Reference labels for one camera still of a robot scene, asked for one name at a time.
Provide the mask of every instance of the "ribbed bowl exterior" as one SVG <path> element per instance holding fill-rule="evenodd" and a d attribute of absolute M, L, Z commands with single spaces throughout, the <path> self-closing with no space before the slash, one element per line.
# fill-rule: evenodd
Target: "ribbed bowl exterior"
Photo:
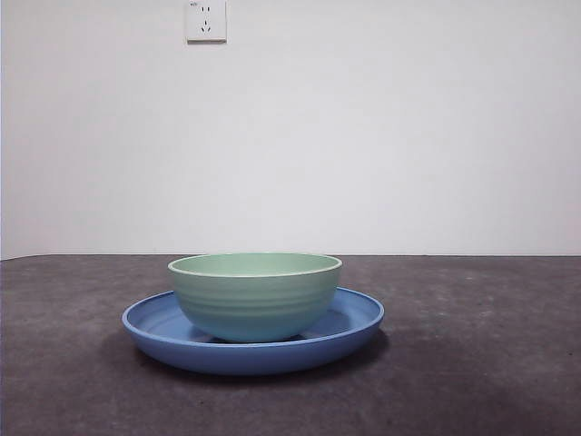
<path fill-rule="evenodd" d="M 305 330 L 327 311 L 340 266 L 272 277 L 170 273 L 183 313 L 200 329 L 232 342 L 272 342 Z"/>

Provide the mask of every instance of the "plate rim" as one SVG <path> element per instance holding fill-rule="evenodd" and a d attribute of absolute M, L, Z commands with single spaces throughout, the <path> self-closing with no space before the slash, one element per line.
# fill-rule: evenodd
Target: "plate rim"
<path fill-rule="evenodd" d="M 330 334 L 328 336 L 321 336 L 319 338 L 310 338 L 310 339 L 300 339 L 298 341 L 292 341 L 292 342 L 248 342 L 248 343 L 208 343 L 208 342 L 194 342 L 194 341 L 184 341 L 181 339 L 174 339 L 174 338 L 169 338 L 167 336 L 161 336 L 159 334 L 151 334 L 148 332 L 145 332 L 143 330 L 140 330 L 138 328 L 136 328 L 135 326 L 133 326 L 129 320 L 128 320 L 128 315 L 129 312 L 131 310 L 133 310 L 136 306 L 140 305 L 140 304 L 144 304 L 146 302 L 149 302 L 151 300 L 155 300 L 158 298 L 162 298 L 170 293 L 173 293 L 173 291 L 166 291 L 166 292 L 162 292 L 162 293 L 158 293 L 155 295 L 152 295 L 150 297 L 144 298 L 138 302 L 133 303 L 131 306 L 129 306 L 127 309 L 125 309 L 125 311 L 123 312 L 123 315 L 121 317 L 121 320 L 123 322 L 123 326 L 131 333 L 136 334 L 138 336 L 142 336 L 146 339 L 152 340 L 152 341 L 156 341 L 156 342 L 166 342 L 166 343 L 171 343 L 174 345 L 186 345 L 189 347 L 204 347 L 204 348 L 226 348 L 226 349 L 236 349 L 236 348 L 270 348 L 270 347 L 290 347 L 290 346 L 299 346 L 299 345 L 304 345 L 307 343 L 316 343 L 316 342 L 323 342 L 323 341 L 330 341 L 333 339 L 338 339 L 341 337 L 345 337 L 345 336 L 350 336 L 352 334 L 355 334 L 357 332 L 362 332 L 367 330 L 369 327 L 381 322 L 381 320 L 383 319 L 383 316 L 385 314 L 385 310 L 383 309 L 383 304 L 381 304 L 381 302 L 379 302 L 378 300 L 376 300 L 375 298 L 363 293 L 363 292 L 358 292 L 358 291 L 353 291 L 352 289 L 348 289 L 348 288 L 343 288 L 338 286 L 337 287 L 337 291 L 344 291 L 344 292 L 350 292 L 353 293 L 359 297 L 362 297 L 364 299 L 367 299 L 369 301 L 371 301 L 372 303 L 374 303 L 375 305 L 377 305 L 379 307 L 379 314 L 378 316 L 376 316 L 372 321 L 370 322 L 366 322 L 363 325 L 361 325 L 358 328 L 355 329 L 349 329 L 346 330 L 345 332 L 340 332 L 340 333 L 334 333 L 334 334 Z"/>

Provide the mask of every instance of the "bowl rim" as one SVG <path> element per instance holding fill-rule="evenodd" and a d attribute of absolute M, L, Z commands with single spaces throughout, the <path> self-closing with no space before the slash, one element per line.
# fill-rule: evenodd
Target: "bowl rim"
<path fill-rule="evenodd" d="M 299 271 L 299 272 L 285 272 L 281 274 L 211 274 L 206 272 L 192 272 L 192 271 L 185 271 L 174 266 L 175 263 L 186 261 L 188 259 L 198 258 L 198 257 L 214 257 L 214 256 L 233 256 L 233 255 L 241 255 L 241 254 L 299 254 L 303 256 L 312 256 L 312 257 L 324 257 L 327 259 L 331 259 L 335 262 L 334 265 L 328 266 L 326 268 L 319 268 L 317 270 L 306 270 L 306 271 Z M 315 274 L 315 273 L 324 273 L 326 271 L 336 270 L 343 265 L 343 261 L 338 259 L 337 257 L 328 256 L 327 254 L 314 254 L 314 253 L 295 253 L 295 252 L 245 252 L 245 253 L 212 253 L 212 254 L 198 254 L 195 256 L 187 256 L 181 257 L 180 259 L 175 259 L 168 263 L 168 269 L 173 273 L 178 274 L 185 274 L 185 275 L 195 275 L 199 277 L 231 277 L 231 278 L 266 278 L 266 277 L 290 277 L 295 275 L 307 275 L 307 274 Z"/>

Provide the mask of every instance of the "outlet faceplate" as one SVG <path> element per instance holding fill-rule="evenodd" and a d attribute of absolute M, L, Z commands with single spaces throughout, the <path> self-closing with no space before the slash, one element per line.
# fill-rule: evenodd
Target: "outlet faceplate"
<path fill-rule="evenodd" d="M 191 0 L 185 6 L 188 43 L 226 42 L 226 0 Z"/>

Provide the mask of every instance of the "white wall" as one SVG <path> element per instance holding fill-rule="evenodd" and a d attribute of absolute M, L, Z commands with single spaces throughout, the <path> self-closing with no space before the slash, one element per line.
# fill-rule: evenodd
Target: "white wall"
<path fill-rule="evenodd" d="M 3 257 L 581 254 L 581 2 L 4 0 Z"/>

